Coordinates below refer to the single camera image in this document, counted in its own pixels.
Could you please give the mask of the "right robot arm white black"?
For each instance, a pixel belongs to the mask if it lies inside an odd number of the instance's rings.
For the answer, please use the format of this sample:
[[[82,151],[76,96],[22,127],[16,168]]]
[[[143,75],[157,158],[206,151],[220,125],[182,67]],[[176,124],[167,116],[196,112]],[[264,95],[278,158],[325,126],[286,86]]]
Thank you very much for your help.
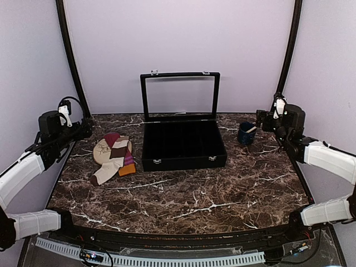
[[[287,155],[301,164],[319,167],[355,185],[355,155],[325,141],[304,136],[305,112],[296,105],[277,104],[274,111],[257,110],[256,126],[272,132]],[[293,211],[284,237],[296,241],[309,227],[355,221],[355,193]]]

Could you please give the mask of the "beige brown block sock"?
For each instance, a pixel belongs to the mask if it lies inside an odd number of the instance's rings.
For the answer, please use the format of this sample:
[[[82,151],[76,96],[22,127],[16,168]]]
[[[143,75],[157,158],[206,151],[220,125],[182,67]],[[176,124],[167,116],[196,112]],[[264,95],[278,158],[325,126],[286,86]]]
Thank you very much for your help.
[[[90,183],[93,186],[99,186],[106,183],[118,172],[119,167],[122,166],[123,160],[109,159],[108,162],[102,164],[101,168],[97,170],[90,178]]]

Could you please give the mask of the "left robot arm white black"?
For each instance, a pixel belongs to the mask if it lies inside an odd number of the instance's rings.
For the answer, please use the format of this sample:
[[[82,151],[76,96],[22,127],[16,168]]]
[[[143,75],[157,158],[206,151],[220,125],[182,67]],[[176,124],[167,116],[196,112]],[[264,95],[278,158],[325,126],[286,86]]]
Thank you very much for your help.
[[[13,198],[35,177],[59,163],[70,144],[92,135],[91,121],[83,118],[72,122],[68,112],[48,111],[38,119],[39,132],[33,145],[1,173],[1,250],[16,241],[56,231],[67,243],[75,242],[78,229],[73,226],[71,213],[63,209],[44,209],[22,214],[7,213]]]

